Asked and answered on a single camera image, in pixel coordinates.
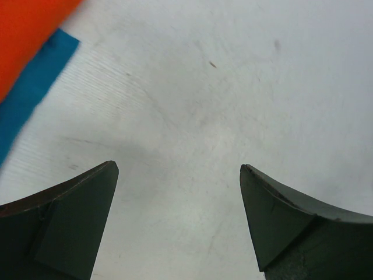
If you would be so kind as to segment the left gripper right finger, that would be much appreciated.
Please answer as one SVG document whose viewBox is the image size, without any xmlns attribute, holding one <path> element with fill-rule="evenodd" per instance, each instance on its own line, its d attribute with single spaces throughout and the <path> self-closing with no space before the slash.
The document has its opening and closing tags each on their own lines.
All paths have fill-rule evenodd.
<svg viewBox="0 0 373 280">
<path fill-rule="evenodd" d="M 251 165 L 240 187 L 266 279 L 371 279 L 372 217 L 292 189 Z"/>
</svg>

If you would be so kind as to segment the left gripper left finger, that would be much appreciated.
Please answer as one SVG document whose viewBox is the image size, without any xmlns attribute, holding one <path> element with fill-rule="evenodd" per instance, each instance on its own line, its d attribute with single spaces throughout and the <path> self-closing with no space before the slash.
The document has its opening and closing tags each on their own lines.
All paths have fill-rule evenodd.
<svg viewBox="0 0 373 280">
<path fill-rule="evenodd" d="M 90 279 L 118 176 L 106 161 L 1 205 L 1 279 Z"/>
</svg>

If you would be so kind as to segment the orange t shirt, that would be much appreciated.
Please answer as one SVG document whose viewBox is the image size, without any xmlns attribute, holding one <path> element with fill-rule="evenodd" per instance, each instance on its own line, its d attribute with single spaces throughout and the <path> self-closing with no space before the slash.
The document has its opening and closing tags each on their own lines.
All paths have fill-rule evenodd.
<svg viewBox="0 0 373 280">
<path fill-rule="evenodd" d="M 1 1 L 1 100 L 80 0 Z"/>
</svg>

